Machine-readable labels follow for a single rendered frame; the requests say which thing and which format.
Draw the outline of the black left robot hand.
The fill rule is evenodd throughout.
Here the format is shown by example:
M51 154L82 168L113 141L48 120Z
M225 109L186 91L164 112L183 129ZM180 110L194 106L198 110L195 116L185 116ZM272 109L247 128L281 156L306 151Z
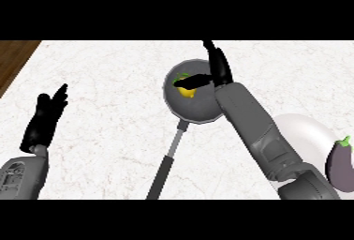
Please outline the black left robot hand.
M65 83L52 97L46 93L37 97L34 115L20 145L20 150L26 153L31 153L31 147L39 144L46 147L51 146L57 132L57 123L68 105L67 90L68 84Z

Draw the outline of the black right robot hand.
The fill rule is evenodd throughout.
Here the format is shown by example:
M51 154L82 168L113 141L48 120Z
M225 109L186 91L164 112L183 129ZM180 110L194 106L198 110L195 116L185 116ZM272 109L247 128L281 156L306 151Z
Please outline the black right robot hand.
M214 83L214 86L220 86L234 82L231 65L222 49L214 47L211 40L204 41L204 47L210 55L210 74L197 74L173 84L176 87L183 87L188 90L200 88L210 83Z

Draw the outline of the yellow lemon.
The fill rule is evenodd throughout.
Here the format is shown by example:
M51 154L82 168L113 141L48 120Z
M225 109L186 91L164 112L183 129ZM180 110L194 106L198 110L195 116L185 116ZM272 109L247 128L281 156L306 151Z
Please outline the yellow lemon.
M197 90L195 89L188 90L186 88L179 87L179 92L185 98L192 98L195 96Z

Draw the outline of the grey frying pan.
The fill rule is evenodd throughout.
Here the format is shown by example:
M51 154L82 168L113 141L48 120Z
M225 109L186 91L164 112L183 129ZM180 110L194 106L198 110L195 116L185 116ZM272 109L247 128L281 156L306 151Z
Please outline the grey frying pan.
M222 109L214 98L214 85L200 87L194 97L185 97L173 85L176 80L195 74L210 74L210 62L203 59L191 59L177 64L166 75L164 100L172 113L179 117L177 133L172 146L164 156L154 183L147 195L149 200L158 200L164 189L170 168L175 162L175 153L183 134L191 124L207 124L214 122L222 116Z

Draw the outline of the white plate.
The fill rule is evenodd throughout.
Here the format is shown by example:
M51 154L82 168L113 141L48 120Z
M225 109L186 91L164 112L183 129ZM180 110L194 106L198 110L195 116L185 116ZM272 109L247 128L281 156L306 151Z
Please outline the white plate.
M334 143L338 140L331 129L312 117L287 113L275 118L284 138L293 145L303 161L315 166L325 177L325 162ZM282 200L331 200L332 196L316 176L306 170L295 179L273 182Z

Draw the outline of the purple eggplant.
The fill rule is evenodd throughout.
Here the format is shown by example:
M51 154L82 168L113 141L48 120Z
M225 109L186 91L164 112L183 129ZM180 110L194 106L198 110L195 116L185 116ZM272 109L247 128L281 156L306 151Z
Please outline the purple eggplant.
M325 174L331 185L341 192L354 192L353 146L350 137L337 140L325 163Z

